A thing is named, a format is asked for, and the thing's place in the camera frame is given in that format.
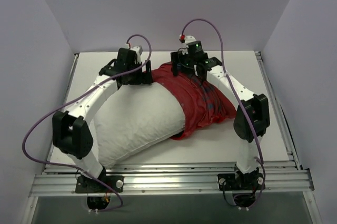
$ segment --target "cloth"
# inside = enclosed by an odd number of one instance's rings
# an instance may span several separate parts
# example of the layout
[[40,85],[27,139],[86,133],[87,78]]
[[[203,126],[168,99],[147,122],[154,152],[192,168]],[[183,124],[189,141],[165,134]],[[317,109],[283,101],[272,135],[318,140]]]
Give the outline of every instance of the cloth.
[[181,140],[198,128],[235,117],[236,109],[216,87],[208,82],[201,83],[195,75],[179,73],[173,76],[171,63],[153,70],[152,78],[174,95],[185,114],[185,130],[172,139]]

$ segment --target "cable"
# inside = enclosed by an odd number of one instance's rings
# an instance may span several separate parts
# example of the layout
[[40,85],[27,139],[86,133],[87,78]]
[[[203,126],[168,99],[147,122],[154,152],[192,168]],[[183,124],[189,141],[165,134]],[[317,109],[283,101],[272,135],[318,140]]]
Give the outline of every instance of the cable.
[[[263,188],[264,188],[264,186],[265,186],[265,168],[264,168],[264,165],[262,164],[261,160],[260,160],[258,157],[255,157],[255,159],[256,159],[256,161],[261,165],[262,172],[263,172],[263,181],[262,181],[261,190],[260,190],[259,194],[257,195],[255,201],[254,201],[250,206],[247,207],[248,209],[252,208],[252,207],[258,202],[258,200],[260,199],[260,197],[261,197],[261,195],[262,195]],[[235,199],[236,199],[237,197],[239,197],[239,196],[240,196],[240,194],[235,195],[235,196],[233,197],[233,200],[235,201]]]
[[187,26],[189,26],[190,23],[195,22],[195,21],[202,21],[202,22],[206,22],[206,23],[210,24],[210,25],[214,28],[214,30],[216,31],[216,33],[217,33],[217,35],[218,35],[218,37],[219,37],[219,40],[220,40],[220,46],[221,46],[222,69],[223,69],[224,74],[226,75],[226,78],[227,78],[227,80],[228,80],[228,82],[229,82],[229,84],[230,84],[231,90],[232,90],[232,92],[233,92],[235,98],[237,99],[237,102],[239,102],[239,106],[240,106],[241,109],[242,109],[242,112],[243,112],[243,114],[244,114],[244,117],[246,118],[246,120],[247,120],[247,122],[248,122],[248,124],[249,124],[249,127],[250,127],[250,129],[251,129],[251,131],[252,131],[252,134],[253,134],[253,136],[254,136],[254,140],[255,140],[255,143],[256,143],[256,146],[257,146],[257,150],[258,150],[258,152],[259,152],[259,156],[260,156],[260,159],[261,159],[261,163],[264,164],[261,146],[260,146],[259,140],[258,140],[258,138],[257,138],[256,132],[255,132],[255,129],[254,129],[254,126],[253,126],[253,124],[252,124],[252,122],[251,122],[251,120],[250,120],[250,118],[249,118],[249,115],[247,114],[246,110],[244,109],[244,106],[243,106],[243,104],[242,104],[242,102],[241,102],[239,96],[238,96],[237,93],[236,93],[236,90],[235,90],[235,88],[234,88],[234,86],[233,86],[233,83],[232,83],[232,81],[231,81],[231,78],[229,77],[228,74],[226,74],[226,73],[227,73],[227,70],[226,70],[226,67],[225,67],[225,59],[224,59],[224,55],[223,55],[223,42],[222,42],[222,37],[221,37],[221,34],[220,34],[219,30],[218,30],[218,29],[215,27],[215,25],[214,25],[213,23],[211,23],[210,21],[208,21],[208,20],[206,20],[206,19],[203,19],[203,18],[197,18],[197,19],[193,19],[193,20],[189,21],[188,23],[186,23],[186,25],[183,27],[183,31],[181,32],[181,34],[183,35],[184,32],[185,32],[185,29],[187,28]]
[[76,165],[69,165],[69,164],[62,164],[62,163],[58,163],[58,162],[49,162],[49,161],[43,161],[43,160],[39,160],[37,158],[34,158],[32,157],[26,150],[26,142],[28,140],[28,137],[30,136],[30,134],[33,132],[33,130],[41,123],[43,122],[47,117],[49,117],[50,115],[54,114],[56,111],[58,110],[61,110],[62,108],[66,107],[66,106],[69,106],[75,102],[77,102],[78,100],[84,98],[85,96],[87,96],[88,94],[92,93],[94,90],[96,90],[97,88],[100,87],[100,85],[108,82],[109,80],[111,79],[116,79],[118,77],[121,77],[123,75],[126,75],[126,74],[130,74],[130,73],[133,73],[133,72],[136,72],[137,70],[139,69],[142,69],[143,66],[146,65],[146,63],[150,60],[150,57],[151,57],[151,53],[152,53],[152,48],[151,48],[151,44],[150,44],[150,41],[143,35],[140,35],[140,34],[135,34],[135,35],[132,35],[130,36],[128,39],[127,39],[127,43],[129,43],[130,39],[135,37],[135,36],[138,36],[138,37],[141,37],[143,38],[147,44],[148,44],[148,57],[147,59],[145,60],[145,62],[135,68],[135,69],[132,69],[132,70],[129,70],[127,72],[124,72],[124,73],[120,73],[120,74],[117,74],[117,75],[114,75],[110,78],[107,78],[106,80],[100,82],[98,85],[95,85],[93,88],[91,88],[90,90],[88,90],[87,92],[85,92],[84,94],[82,94],[81,96],[79,96],[78,98],[76,99],[73,99],[63,105],[61,105],[60,107],[50,111],[49,113],[47,113],[46,115],[42,116],[29,130],[28,132],[26,133],[25,137],[23,138],[23,141],[22,141],[22,152],[23,154],[28,158],[30,159],[31,161],[33,162],[37,162],[39,164],[44,164],[44,165],[57,165],[57,166],[63,166],[63,167],[70,167],[70,168],[74,168],[74,169],[78,169],[80,170],[81,172],[83,172],[84,174],[86,174],[88,177],[90,177],[91,179],[93,179],[94,181],[98,182],[99,184],[101,184],[102,186],[106,187],[109,191],[111,191],[112,193],[114,193],[117,198],[120,200],[120,204],[118,206],[114,206],[114,207],[111,207],[111,208],[108,208],[108,209],[102,209],[100,211],[111,211],[113,209],[117,209],[117,208],[121,208],[123,206],[123,199],[122,197],[118,194],[118,192],[116,192],[113,188],[111,188],[109,185],[107,185],[106,183],[100,181],[99,179],[93,177],[91,174],[89,174],[87,171],[83,170],[81,167],[78,167]]

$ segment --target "screw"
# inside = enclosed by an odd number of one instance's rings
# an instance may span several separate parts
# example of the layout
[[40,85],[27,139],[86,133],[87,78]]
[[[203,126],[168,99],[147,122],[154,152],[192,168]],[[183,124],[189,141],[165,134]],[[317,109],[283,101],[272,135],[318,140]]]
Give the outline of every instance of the screw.
[[219,184],[220,185],[226,185],[226,179],[224,179],[224,178],[219,179]]
[[117,188],[121,188],[123,185],[124,185],[123,181],[117,180],[117,182],[116,182],[116,187]]
[[258,179],[257,179],[257,183],[258,183],[259,185],[262,185],[262,184],[263,184],[263,178],[261,178],[261,177],[258,178]]

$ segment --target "mounting base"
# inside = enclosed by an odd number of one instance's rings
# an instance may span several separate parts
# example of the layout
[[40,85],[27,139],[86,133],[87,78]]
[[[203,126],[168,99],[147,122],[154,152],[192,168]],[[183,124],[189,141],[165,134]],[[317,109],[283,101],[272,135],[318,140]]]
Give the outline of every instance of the mounting base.
[[[108,186],[116,192],[123,192],[124,177],[123,176],[104,176],[104,181]],[[109,192],[108,189],[95,180],[87,178],[83,175],[79,176],[76,182],[75,192],[77,194],[92,194],[99,192]]]
[[263,190],[262,180],[263,175],[259,173],[257,168],[255,171],[242,174],[240,171],[230,174],[218,174],[217,180],[219,182],[220,191],[242,191],[242,190]]

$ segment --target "gray wall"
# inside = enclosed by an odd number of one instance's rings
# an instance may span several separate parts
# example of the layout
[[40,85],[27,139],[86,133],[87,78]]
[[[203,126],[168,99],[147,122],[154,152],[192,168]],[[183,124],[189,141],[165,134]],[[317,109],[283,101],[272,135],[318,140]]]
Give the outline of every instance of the gray wall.
[[[179,46],[183,25],[192,18],[213,21],[226,50],[261,50],[289,0],[46,0],[75,52],[118,49],[142,33],[154,50]],[[216,33],[206,24],[188,33],[205,49],[219,50]]]
[[[64,96],[73,60],[44,0],[0,0],[0,223],[19,223],[35,173],[21,143],[30,126]],[[45,158],[51,122],[32,134],[29,152]]]
[[325,223],[337,218],[336,17],[336,0],[290,0],[263,53]]

